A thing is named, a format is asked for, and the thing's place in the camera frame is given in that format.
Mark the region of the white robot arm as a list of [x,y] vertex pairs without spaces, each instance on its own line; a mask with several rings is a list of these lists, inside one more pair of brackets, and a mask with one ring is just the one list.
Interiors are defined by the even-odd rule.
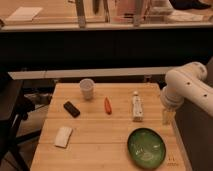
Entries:
[[207,68],[200,62],[175,67],[166,73],[166,85],[160,93],[164,124],[177,117],[196,119],[200,114],[213,119],[213,87],[205,83],[207,76]]

